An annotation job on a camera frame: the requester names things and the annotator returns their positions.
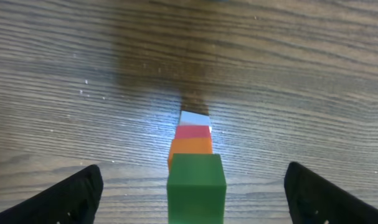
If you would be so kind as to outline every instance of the block tower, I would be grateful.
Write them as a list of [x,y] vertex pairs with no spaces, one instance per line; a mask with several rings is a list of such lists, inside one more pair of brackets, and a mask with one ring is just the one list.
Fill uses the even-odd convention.
[[169,224],[224,222],[227,186],[211,131],[208,116],[181,112],[168,157]]

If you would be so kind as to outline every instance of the table top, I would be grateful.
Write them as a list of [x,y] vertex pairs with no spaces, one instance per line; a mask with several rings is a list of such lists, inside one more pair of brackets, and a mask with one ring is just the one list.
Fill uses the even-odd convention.
[[289,223],[291,161],[378,208],[378,1],[0,0],[0,212],[98,164],[96,223],[167,223],[181,110],[225,223]]

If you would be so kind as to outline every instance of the brown wood surface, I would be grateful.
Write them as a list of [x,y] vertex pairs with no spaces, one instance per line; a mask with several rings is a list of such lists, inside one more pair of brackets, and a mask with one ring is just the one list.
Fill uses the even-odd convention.
[[226,223],[290,223],[291,161],[378,208],[378,1],[0,0],[0,212],[98,164],[96,223],[167,223],[181,108]]

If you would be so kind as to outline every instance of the green cube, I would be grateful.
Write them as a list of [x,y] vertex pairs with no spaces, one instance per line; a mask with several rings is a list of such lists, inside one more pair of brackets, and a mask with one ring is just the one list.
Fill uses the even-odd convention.
[[174,154],[167,192],[169,224],[223,223],[226,180],[220,155]]

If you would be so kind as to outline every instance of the wooden surface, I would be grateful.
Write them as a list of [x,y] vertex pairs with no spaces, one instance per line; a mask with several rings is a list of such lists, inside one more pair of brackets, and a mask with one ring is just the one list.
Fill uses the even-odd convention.
[[0,0],[0,211],[98,164],[96,223],[167,223],[181,108],[226,223],[290,223],[290,161],[378,208],[378,1]]

